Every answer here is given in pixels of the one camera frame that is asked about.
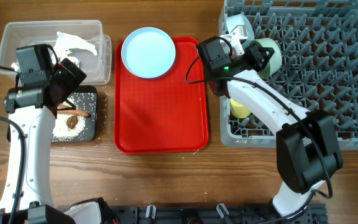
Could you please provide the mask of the brown food scrap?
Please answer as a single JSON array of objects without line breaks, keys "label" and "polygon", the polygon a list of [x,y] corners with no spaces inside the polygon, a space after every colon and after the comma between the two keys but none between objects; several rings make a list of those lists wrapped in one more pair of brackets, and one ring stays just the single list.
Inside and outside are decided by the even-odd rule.
[{"label": "brown food scrap", "polygon": [[77,116],[71,116],[66,120],[66,125],[69,129],[74,129],[78,123]]}]

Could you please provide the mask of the yellow plastic cup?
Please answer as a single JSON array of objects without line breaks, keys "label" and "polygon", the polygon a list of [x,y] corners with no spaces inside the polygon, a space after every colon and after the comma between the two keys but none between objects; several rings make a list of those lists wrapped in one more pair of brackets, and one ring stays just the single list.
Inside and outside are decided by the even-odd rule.
[{"label": "yellow plastic cup", "polygon": [[246,118],[252,114],[252,112],[248,108],[246,108],[239,102],[233,100],[232,98],[229,101],[230,101],[231,114],[234,117],[243,119],[243,118]]}]

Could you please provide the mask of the white tissue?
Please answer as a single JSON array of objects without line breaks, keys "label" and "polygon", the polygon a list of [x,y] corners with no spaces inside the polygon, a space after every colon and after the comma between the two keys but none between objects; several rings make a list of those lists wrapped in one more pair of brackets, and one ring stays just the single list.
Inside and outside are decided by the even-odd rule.
[{"label": "white tissue", "polygon": [[101,76],[105,65],[106,41],[100,31],[78,33],[61,29],[14,31],[4,33],[0,46],[0,65],[19,69],[16,49],[37,44],[49,44],[60,61],[67,58],[82,71],[89,80]]}]

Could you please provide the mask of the light green small bowl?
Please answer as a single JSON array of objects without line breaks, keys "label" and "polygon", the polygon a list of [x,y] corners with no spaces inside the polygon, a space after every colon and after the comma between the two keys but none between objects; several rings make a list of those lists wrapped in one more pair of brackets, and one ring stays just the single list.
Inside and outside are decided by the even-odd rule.
[{"label": "light green small bowl", "polygon": [[271,58],[269,59],[265,68],[258,72],[258,75],[266,80],[272,74],[277,72],[279,68],[282,66],[282,53],[278,44],[269,38],[263,39],[255,39],[250,42],[251,44],[256,44],[258,47],[270,47],[273,48],[274,53],[272,54]]}]

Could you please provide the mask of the light blue rice bowl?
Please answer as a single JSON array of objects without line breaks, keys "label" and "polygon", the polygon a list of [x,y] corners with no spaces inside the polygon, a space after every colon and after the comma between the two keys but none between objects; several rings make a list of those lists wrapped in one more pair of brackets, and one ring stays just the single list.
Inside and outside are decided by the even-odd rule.
[{"label": "light blue rice bowl", "polygon": [[246,27],[247,31],[247,40],[245,42],[242,42],[243,48],[246,48],[250,45],[250,42],[254,40],[254,30],[251,26],[251,23],[243,14],[238,14],[235,16],[228,17],[226,19],[226,25],[227,30],[229,31],[229,34],[232,32],[232,30],[235,28],[235,26],[242,25]]}]

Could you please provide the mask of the large light blue plate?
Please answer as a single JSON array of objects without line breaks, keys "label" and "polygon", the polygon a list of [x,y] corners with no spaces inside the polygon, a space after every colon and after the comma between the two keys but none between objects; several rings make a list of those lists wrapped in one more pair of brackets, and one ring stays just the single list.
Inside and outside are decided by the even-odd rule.
[{"label": "large light blue plate", "polygon": [[161,77],[171,69],[175,58],[173,39],[155,27],[133,31],[122,44],[122,62],[129,72],[139,78]]}]

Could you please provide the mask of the black waste tray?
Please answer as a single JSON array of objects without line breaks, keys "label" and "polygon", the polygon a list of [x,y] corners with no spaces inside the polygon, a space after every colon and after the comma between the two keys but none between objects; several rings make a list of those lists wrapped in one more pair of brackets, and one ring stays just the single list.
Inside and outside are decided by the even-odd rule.
[{"label": "black waste tray", "polygon": [[9,119],[18,124],[24,134],[40,140],[51,137],[52,142],[88,142],[96,136],[98,93],[93,86],[80,86],[68,97],[76,108],[67,110],[64,102],[61,111],[54,115],[47,106],[34,105],[16,108]]}]

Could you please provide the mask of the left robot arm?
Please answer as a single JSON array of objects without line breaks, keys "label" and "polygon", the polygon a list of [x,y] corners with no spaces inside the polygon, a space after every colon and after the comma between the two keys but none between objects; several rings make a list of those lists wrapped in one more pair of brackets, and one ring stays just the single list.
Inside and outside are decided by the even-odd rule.
[{"label": "left robot arm", "polygon": [[59,61],[51,45],[16,50],[19,72],[4,99],[9,124],[9,162],[0,200],[0,223],[114,223],[103,198],[57,210],[50,190],[50,148],[58,106],[86,78],[67,58]]}]

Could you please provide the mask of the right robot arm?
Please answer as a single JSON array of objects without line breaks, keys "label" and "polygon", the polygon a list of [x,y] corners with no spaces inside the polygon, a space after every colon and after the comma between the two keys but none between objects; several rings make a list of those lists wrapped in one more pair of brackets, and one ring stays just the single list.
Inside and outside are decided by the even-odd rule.
[{"label": "right robot arm", "polygon": [[265,82],[282,66],[277,43],[214,36],[196,45],[198,60],[214,94],[245,106],[275,136],[281,187],[272,200],[279,220],[291,220],[314,195],[333,196],[331,177],[343,167],[333,119],[325,110],[310,111],[285,98]]}]

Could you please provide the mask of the orange carrot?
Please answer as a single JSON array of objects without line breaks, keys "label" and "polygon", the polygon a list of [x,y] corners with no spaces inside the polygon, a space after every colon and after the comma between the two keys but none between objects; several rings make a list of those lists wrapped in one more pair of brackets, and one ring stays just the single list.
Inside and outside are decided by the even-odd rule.
[{"label": "orange carrot", "polygon": [[81,117],[90,117],[90,114],[87,111],[84,110],[58,110],[58,114],[70,114],[73,116],[81,116]]}]

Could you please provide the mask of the clear plastic waste bin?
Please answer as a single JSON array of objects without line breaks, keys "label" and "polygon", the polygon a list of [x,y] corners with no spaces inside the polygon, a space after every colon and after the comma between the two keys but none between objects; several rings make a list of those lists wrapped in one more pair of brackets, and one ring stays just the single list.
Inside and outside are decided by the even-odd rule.
[{"label": "clear plastic waste bin", "polygon": [[103,33],[98,20],[10,22],[0,45],[0,66],[13,69],[0,73],[14,78],[19,71],[16,49],[29,45],[49,44],[52,62],[71,60],[87,77],[84,85],[104,85],[110,81],[112,64],[111,39]]}]

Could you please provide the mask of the red serving tray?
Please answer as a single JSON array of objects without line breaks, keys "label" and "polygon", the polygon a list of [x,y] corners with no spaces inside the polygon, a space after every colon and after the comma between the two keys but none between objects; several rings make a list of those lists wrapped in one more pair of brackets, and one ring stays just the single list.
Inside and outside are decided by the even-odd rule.
[{"label": "red serving tray", "polygon": [[209,141],[206,87],[193,37],[173,38],[177,57],[157,79],[138,78],[115,55],[114,143],[125,154],[197,151]]}]

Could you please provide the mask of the grey dishwasher rack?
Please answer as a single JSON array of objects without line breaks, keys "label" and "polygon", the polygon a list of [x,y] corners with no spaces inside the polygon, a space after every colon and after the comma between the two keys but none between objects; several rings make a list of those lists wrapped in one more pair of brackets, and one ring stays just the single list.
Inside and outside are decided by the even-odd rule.
[{"label": "grey dishwasher rack", "polygon": [[267,83],[302,107],[328,112],[340,148],[358,151],[358,1],[225,1],[221,34],[237,14],[256,38],[280,47],[282,67]]}]

